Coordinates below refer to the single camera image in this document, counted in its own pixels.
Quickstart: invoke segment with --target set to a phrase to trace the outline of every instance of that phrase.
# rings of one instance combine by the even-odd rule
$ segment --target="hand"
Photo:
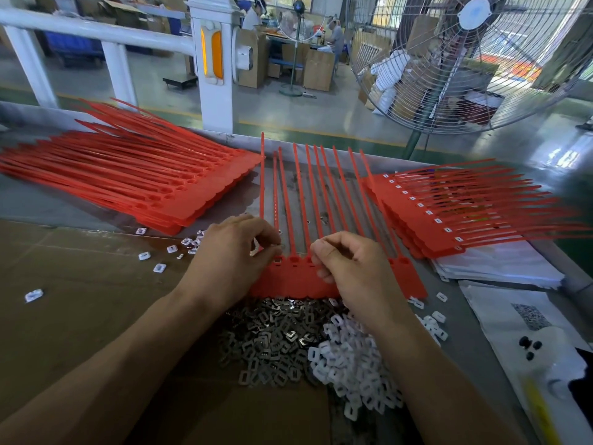
[[[251,256],[253,240],[263,247]],[[211,225],[177,289],[203,296],[218,314],[242,299],[264,268],[282,253],[280,234],[251,214],[229,217]]]
[[[317,276],[337,284],[344,304],[370,332],[411,315],[406,299],[379,244],[341,231],[311,245]]]

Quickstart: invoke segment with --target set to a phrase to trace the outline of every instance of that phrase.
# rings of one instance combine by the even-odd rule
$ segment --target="floor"
[[[183,126],[202,126],[199,90],[169,90],[162,81],[164,76],[185,72],[182,55],[128,54],[142,107]],[[78,98],[104,101],[113,96],[106,67],[63,69],[56,59],[47,59],[46,65],[64,108],[81,109]],[[1,48],[0,74],[0,100],[36,104],[18,60]],[[282,96],[278,92],[281,84],[268,79],[259,89],[237,88],[238,134],[258,136],[263,131],[278,140],[400,156],[410,130],[364,107],[348,66],[340,65],[331,91],[315,91],[315,99]],[[582,218],[593,224],[593,134],[574,128],[589,119],[592,111],[590,103],[567,99],[492,132],[423,135],[412,159],[442,164],[496,158],[577,207]],[[593,260],[583,251],[585,241],[559,241],[559,245],[593,275]]]

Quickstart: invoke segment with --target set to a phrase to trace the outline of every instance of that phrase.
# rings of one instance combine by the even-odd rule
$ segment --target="white post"
[[[103,53],[105,54],[105,61],[107,62],[107,69],[111,77],[115,98],[138,106],[126,46],[106,41],[102,41],[101,45],[103,46]],[[130,109],[124,104],[120,104],[120,107]]]
[[[233,29],[239,24],[239,8],[233,0],[188,0],[191,33],[196,47],[196,74],[200,87],[202,127],[205,130],[233,133]],[[222,78],[204,72],[204,56],[213,59],[211,50],[202,50],[202,25],[210,31],[220,28],[222,34]],[[208,32],[204,35],[208,42]]]
[[[46,108],[60,109],[56,94],[49,82],[45,64],[35,46],[33,33],[26,29],[9,26],[4,27],[4,30],[10,39],[12,48],[17,53],[19,62],[27,75],[27,79],[39,105]]]

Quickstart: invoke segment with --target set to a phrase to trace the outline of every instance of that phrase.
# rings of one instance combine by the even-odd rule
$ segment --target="forearm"
[[[411,313],[375,340],[427,445],[523,444]]]
[[[216,318],[200,297],[156,301],[127,331],[0,425],[0,443],[120,443]]]

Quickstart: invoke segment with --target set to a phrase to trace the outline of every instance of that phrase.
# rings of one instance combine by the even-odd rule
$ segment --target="fan hub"
[[[492,15],[490,1],[470,0],[463,6],[463,9],[459,11],[457,17],[459,18],[461,27],[470,31],[482,26],[490,15]]]

